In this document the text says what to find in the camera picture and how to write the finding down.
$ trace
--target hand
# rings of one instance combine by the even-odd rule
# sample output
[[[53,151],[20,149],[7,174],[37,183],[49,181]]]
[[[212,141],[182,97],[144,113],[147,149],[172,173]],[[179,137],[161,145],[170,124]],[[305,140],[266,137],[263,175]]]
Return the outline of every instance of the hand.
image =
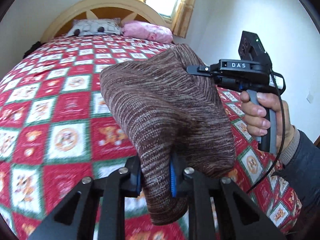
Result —
[[[258,102],[266,107],[271,108],[276,112],[277,137],[276,147],[279,151],[282,139],[282,115],[280,100],[274,94],[257,93]],[[249,94],[246,91],[241,92],[240,99],[242,103],[242,111],[245,113],[244,121],[247,123],[247,130],[252,136],[263,136],[267,134],[267,129],[270,128],[270,122],[265,119],[267,112],[262,106],[257,106],[250,102]],[[282,150],[288,147],[294,136],[294,127],[290,124],[289,107],[286,101],[282,101],[284,108],[285,119],[285,135],[284,145]]]

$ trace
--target sleeve cuff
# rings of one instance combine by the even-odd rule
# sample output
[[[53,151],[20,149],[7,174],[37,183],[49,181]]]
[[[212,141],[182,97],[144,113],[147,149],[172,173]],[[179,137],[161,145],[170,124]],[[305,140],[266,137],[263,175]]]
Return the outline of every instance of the sleeve cuff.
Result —
[[[279,160],[284,164],[288,165],[289,161],[294,156],[300,141],[300,133],[297,128],[294,127],[294,136],[290,144],[284,149],[279,157]]]

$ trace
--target screw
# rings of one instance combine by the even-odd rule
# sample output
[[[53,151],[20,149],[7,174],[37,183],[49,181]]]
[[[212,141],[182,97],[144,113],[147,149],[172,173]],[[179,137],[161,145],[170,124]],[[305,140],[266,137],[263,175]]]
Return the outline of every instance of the screw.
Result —
[[[186,173],[186,174],[192,174],[194,172],[195,172],[195,169],[191,168],[191,167],[187,167],[184,169],[184,173]]]
[[[88,183],[90,183],[91,182],[91,178],[90,177],[84,177],[83,179],[82,179],[82,183],[83,184],[88,184]]]
[[[227,177],[223,177],[223,178],[221,179],[221,182],[222,182],[223,184],[229,184],[229,183],[231,182],[231,179],[230,179],[230,178],[227,178]]]
[[[118,171],[119,171],[120,174],[126,174],[129,170],[126,167],[122,167]]]

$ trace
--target headboard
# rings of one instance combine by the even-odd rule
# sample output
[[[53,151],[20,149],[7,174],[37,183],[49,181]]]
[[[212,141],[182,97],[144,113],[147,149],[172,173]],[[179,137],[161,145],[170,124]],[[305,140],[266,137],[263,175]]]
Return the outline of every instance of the headboard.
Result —
[[[122,23],[138,20],[166,26],[155,10],[139,0],[83,0],[65,10],[50,24],[41,37],[41,43],[67,33],[74,19],[104,18],[120,18]]]

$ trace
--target red checkered blanket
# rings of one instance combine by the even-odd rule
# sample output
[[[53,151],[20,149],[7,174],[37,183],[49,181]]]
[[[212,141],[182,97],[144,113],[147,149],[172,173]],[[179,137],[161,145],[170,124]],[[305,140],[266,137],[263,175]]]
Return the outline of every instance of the red checkered blanket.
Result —
[[[99,73],[111,64],[152,57],[169,46],[116,35],[60,37],[4,77],[0,213],[19,239],[26,239],[82,177],[105,177],[135,155],[103,101]],[[239,94],[219,92],[236,146],[236,164],[227,175],[245,191],[270,167],[273,157],[256,149],[241,119]],[[250,197],[283,232],[300,212],[297,195],[277,176],[268,176]],[[171,225],[153,226],[143,193],[125,200],[125,215],[128,240],[187,236],[187,215]]]

